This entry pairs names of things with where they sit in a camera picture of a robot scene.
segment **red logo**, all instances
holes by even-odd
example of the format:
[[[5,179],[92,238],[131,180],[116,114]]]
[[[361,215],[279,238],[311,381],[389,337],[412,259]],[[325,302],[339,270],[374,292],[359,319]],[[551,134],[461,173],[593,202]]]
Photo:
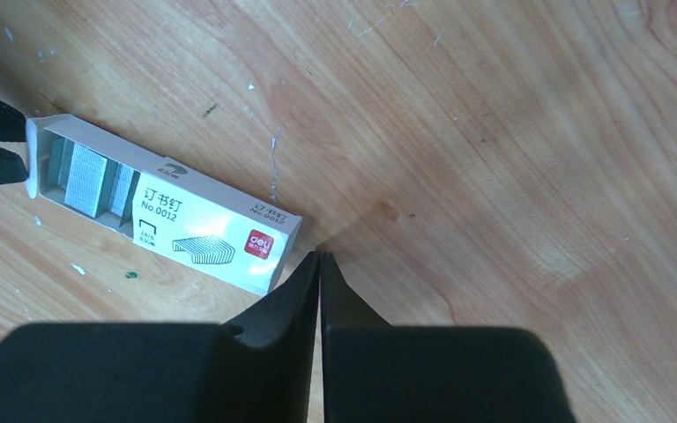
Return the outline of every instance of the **red logo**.
[[[250,231],[248,242],[245,243],[245,252],[264,260],[268,258],[273,247],[273,238],[260,231]]]

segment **white paint speck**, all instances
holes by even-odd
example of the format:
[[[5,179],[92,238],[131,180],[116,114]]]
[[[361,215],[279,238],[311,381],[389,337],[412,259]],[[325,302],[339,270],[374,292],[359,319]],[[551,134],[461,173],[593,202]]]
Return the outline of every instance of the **white paint speck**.
[[[79,272],[80,275],[82,275],[82,276],[86,275],[86,271],[84,270],[84,268],[81,267],[81,266],[79,266],[78,264],[72,263],[72,264],[71,264],[71,267],[73,267],[74,269],[76,269],[76,270]]]
[[[635,6],[623,6],[618,9],[619,14],[622,16],[636,16],[642,13],[639,8]]]

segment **wooden surface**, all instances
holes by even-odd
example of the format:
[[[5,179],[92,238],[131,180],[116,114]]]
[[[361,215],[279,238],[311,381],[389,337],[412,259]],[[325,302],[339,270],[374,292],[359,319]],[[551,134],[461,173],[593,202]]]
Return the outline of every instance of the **wooden surface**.
[[[262,199],[273,154],[287,272],[331,250],[392,323],[538,333],[583,422],[677,422],[677,0],[1,0],[0,91]],[[0,187],[0,338],[255,299]]]

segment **white cardboard box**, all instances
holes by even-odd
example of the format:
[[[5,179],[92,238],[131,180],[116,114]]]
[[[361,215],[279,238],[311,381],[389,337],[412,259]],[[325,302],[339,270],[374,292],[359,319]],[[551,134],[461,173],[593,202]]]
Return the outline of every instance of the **white cardboard box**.
[[[40,194],[129,236],[145,249],[252,293],[266,295],[278,280],[301,217],[215,181],[180,162],[149,152],[73,115],[29,119],[26,130],[30,160],[26,187],[31,198]],[[56,163],[55,160],[51,162],[56,142],[63,143],[63,140],[75,143],[73,150],[67,153],[69,155],[75,150],[87,153],[74,146],[82,145],[108,159],[103,158],[103,163],[117,162],[135,171],[132,192],[125,207],[126,216],[114,214],[109,207],[92,216],[87,214],[89,211],[80,211],[79,206],[66,204],[74,200],[67,198],[65,186],[54,183],[56,178],[49,176],[48,169],[50,163]],[[51,169],[54,170],[50,172],[56,174],[56,168]],[[72,177],[75,177],[73,186],[77,187],[76,181],[81,180]]]

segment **wooden table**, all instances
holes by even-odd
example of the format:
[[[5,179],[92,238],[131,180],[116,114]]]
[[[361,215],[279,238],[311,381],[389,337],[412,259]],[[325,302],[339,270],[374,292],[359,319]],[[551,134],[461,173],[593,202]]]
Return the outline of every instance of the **wooden table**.
[[[677,422],[677,0],[1,0],[0,94],[275,185],[286,272],[392,323],[535,331],[582,422]],[[0,187],[0,338],[256,299]]]

